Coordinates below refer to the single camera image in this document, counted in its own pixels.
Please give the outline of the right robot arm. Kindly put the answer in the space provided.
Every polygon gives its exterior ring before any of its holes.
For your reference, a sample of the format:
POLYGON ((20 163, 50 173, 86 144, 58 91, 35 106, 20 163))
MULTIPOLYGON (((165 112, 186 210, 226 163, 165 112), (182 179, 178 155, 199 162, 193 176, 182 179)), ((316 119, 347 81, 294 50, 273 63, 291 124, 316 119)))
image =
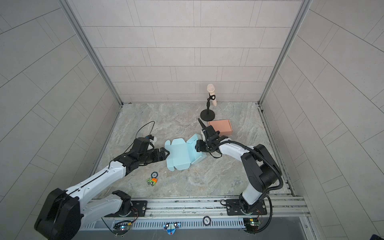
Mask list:
POLYGON ((247 174, 249 185, 240 194, 239 202, 242 210, 249 213, 262 201, 270 191, 279 190, 284 186, 282 171, 264 145, 249 147, 219 136, 213 126, 202 124, 204 138, 195 146, 197 152, 218 153, 240 161, 247 174))

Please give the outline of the pink paper box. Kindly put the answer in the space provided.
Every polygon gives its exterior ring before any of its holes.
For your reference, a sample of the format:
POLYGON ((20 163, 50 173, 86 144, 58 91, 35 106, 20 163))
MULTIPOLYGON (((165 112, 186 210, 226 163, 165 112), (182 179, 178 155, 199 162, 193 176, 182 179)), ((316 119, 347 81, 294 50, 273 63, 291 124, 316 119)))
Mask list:
POLYGON ((230 136, 233 133, 233 128, 230 120, 216 120, 209 122, 215 131, 219 131, 219 136, 230 136))

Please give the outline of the light blue cardboard box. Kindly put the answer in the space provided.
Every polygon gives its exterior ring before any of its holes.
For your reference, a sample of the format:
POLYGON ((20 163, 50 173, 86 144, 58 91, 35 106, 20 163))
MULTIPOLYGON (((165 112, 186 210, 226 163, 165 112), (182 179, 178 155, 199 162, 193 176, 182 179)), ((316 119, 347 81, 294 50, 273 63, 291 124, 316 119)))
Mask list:
POLYGON ((199 134, 194 134, 188 141, 183 138, 167 140, 165 142, 165 149, 170 152, 167 157, 167 168, 170 171, 186 170, 191 165, 198 164, 207 157, 206 153, 197 152, 195 147, 198 140, 202 137, 199 134))

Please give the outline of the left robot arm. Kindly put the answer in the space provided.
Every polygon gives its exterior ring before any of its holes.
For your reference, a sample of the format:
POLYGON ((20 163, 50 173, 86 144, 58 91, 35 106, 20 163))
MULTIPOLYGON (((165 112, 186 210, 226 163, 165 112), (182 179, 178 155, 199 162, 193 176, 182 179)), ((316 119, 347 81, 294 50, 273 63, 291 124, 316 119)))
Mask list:
POLYGON ((138 216, 131 196, 123 191, 114 191, 103 199, 94 197, 138 167, 166 160, 170 152, 156 149, 154 140, 151 135, 136 138, 127 153, 115 157, 101 171, 65 190, 51 191, 34 229, 48 240, 71 240, 81 228, 107 215, 138 216))

